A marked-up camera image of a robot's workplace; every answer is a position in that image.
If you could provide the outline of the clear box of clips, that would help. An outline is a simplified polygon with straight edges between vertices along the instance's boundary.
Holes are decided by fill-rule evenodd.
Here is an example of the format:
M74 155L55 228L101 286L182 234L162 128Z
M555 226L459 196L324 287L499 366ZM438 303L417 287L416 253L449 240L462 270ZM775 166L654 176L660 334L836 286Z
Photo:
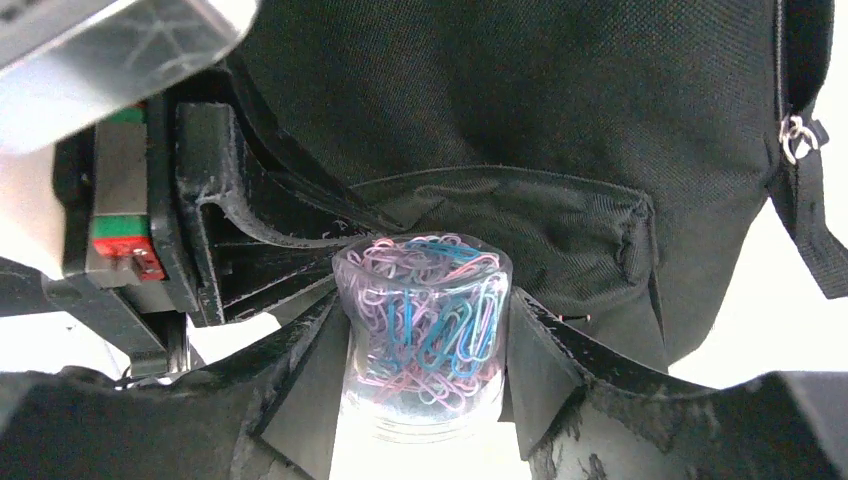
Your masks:
M513 273L506 253L435 232L359 241L332 268L351 333L342 406L369 433L435 443L499 419Z

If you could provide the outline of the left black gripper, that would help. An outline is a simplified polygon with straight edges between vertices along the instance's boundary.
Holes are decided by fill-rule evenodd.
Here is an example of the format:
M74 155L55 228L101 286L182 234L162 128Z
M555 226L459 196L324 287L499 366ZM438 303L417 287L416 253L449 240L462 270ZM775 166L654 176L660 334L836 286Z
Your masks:
M176 378L192 369L193 349L188 306L154 242L150 147L145 100L56 145L62 259L59 279L43 279L42 288L51 304L128 357L124 377ZM404 228L279 130L241 66L176 86L175 174L183 200L198 207L198 327L276 308L331 273L333 247Z

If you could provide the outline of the black student backpack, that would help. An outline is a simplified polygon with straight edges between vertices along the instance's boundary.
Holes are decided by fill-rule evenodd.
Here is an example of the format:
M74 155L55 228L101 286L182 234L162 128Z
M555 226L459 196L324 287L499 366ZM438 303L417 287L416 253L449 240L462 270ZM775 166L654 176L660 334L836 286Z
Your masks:
M783 140L827 73L830 1L267 1L236 51L280 128L415 230L640 363L706 338L772 200L828 298L847 252Z

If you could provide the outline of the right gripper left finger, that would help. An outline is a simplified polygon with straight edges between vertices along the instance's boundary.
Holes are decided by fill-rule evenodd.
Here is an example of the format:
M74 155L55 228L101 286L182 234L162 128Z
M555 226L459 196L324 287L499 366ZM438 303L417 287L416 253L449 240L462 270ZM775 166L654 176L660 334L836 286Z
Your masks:
M348 326L335 294L169 385L1 377L5 479L326 479Z

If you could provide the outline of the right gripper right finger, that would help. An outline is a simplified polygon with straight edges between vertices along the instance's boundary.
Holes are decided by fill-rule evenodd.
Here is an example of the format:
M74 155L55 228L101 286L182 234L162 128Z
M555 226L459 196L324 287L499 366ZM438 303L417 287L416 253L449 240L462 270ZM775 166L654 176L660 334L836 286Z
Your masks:
M770 372L711 389L633 361L522 289L507 376L535 479L843 479L847 376Z

